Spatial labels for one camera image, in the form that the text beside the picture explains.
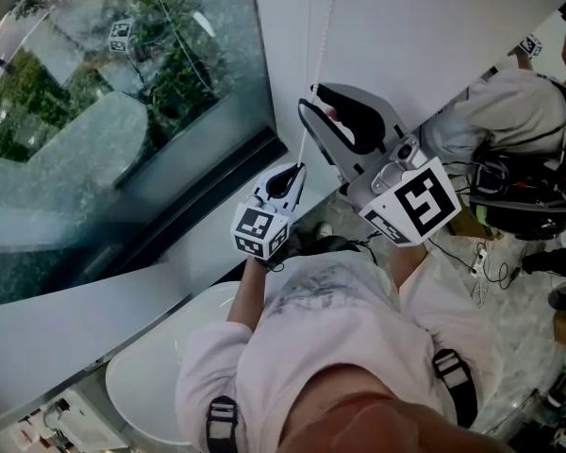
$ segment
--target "sink basin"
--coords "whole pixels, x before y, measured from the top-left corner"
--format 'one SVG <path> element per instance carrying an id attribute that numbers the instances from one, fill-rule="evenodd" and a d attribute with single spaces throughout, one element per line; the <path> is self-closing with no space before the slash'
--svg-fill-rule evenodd
<path id="1" fill-rule="evenodd" d="M 239 282 L 210 287 L 111 360 L 107 391 L 132 427 L 162 443 L 188 445 L 175 414 L 175 385 L 187 339 L 206 324 L 225 321 L 238 288 Z"/>

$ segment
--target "person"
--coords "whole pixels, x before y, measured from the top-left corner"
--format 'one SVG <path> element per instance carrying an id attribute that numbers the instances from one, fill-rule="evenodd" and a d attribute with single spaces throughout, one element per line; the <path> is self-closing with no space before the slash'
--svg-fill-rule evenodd
<path id="1" fill-rule="evenodd" d="M 312 249 L 278 272 L 248 258 L 227 322 L 190 337 L 175 393 L 184 437 L 204 453 L 511 451 L 458 426 L 435 370 L 456 351 L 475 414 L 503 369 L 494 328 L 442 252 L 395 248 L 387 274 L 351 245 Z M 229 429 L 213 429 L 221 416 Z"/>
<path id="2" fill-rule="evenodd" d="M 518 68 L 501 70 L 488 81 L 478 79 L 423 125 L 422 146 L 449 163 L 451 174 L 464 174 L 484 142 L 516 155 L 561 152 L 564 133 L 546 134 L 566 127 L 566 92 L 561 89 L 566 91 L 566 80 L 560 84 L 535 73 L 520 46 L 511 54 Z M 566 65 L 566 36 L 561 55 Z"/>

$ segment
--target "glass window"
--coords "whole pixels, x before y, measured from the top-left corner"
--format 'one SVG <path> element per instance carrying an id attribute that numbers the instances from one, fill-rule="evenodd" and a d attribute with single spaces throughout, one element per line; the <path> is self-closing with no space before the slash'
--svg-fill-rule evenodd
<path id="1" fill-rule="evenodd" d="M 255 0 L 18 0 L 0 22 L 0 304 L 84 281 L 273 126 Z"/>

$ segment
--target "window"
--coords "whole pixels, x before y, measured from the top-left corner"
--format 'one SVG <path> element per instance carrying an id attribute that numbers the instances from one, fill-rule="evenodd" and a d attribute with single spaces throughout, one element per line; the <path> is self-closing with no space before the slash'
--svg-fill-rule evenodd
<path id="1" fill-rule="evenodd" d="M 0 304 L 83 283 L 273 114 L 254 0 L 18 0 Z"/>

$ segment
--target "floor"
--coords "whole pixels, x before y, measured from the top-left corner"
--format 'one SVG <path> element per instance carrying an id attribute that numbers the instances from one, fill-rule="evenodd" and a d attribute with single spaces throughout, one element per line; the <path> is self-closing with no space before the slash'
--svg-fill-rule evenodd
<path id="1" fill-rule="evenodd" d="M 320 221 L 327 221 L 333 226 L 335 234 L 348 239 L 364 240 L 373 232 L 370 224 L 335 195 L 312 210 L 298 225 L 307 230 Z M 478 243 L 482 242 L 451 236 L 445 228 L 433 240 L 470 264 Z M 526 242 L 511 236 L 489 242 L 491 261 L 485 263 L 489 278 L 499 278 L 499 267 L 503 262 L 508 264 L 510 272 L 513 271 L 526 245 Z M 372 249 L 378 264 L 385 267 L 391 244 L 383 237 L 376 237 L 372 240 Z M 464 265 L 452 259 L 451 262 L 468 290 L 475 291 L 474 302 L 481 304 L 503 338 L 506 361 L 503 381 L 492 401 L 479 414 L 473 428 L 505 437 L 515 422 L 513 420 L 520 420 L 521 415 L 517 410 L 533 390 L 549 389 L 561 370 L 564 349 L 554 342 L 554 311 L 547 304 L 547 295 L 553 286 L 566 279 L 541 272 L 531 276 L 524 274 L 518 276 L 506 290 L 502 290 L 497 283 L 491 283 L 486 293 L 485 280 L 479 284 L 479 280 L 473 278 Z M 509 419 L 503 422 L 501 428 L 495 428 L 508 416 Z"/>

